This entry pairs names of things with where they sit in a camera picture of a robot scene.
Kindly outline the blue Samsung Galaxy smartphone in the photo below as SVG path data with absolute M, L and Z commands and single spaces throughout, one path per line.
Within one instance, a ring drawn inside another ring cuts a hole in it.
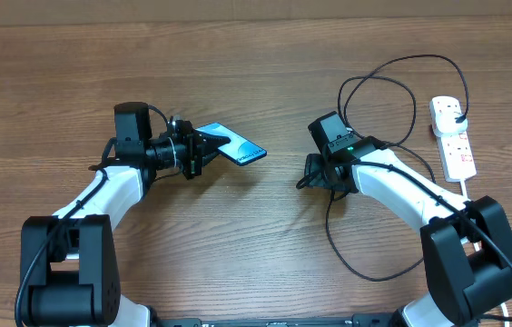
M 220 123 L 207 124 L 197 128 L 197 131 L 203 134 L 228 137 L 230 141 L 219 146 L 217 151 L 239 166 L 250 164 L 267 155 L 265 149 Z

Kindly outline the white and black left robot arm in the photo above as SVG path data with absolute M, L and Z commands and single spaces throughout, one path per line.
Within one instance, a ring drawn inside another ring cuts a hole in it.
M 154 137 L 154 110 L 144 102 L 116 105 L 116 135 L 93 166 L 93 181 L 59 211 L 23 224 L 16 325 L 160 325 L 152 307 L 122 294 L 113 231 L 161 180 L 160 171 L 192 179 L 231 139 L 173 117 Z

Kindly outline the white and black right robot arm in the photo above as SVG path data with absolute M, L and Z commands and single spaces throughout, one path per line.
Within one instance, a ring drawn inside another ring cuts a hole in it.
M 308 126 L 309 154 L 298 188 L 322 187 L 337 201 L 367 195 L 389 208 L 421 241 L 428 291 L 393 313 L 356 314 L 356 326 L 476 326 L 512 322 L 512 229 L 503 207 L 472 201 L 406 166 L 389 143 L 359 138 L 331 112 Z

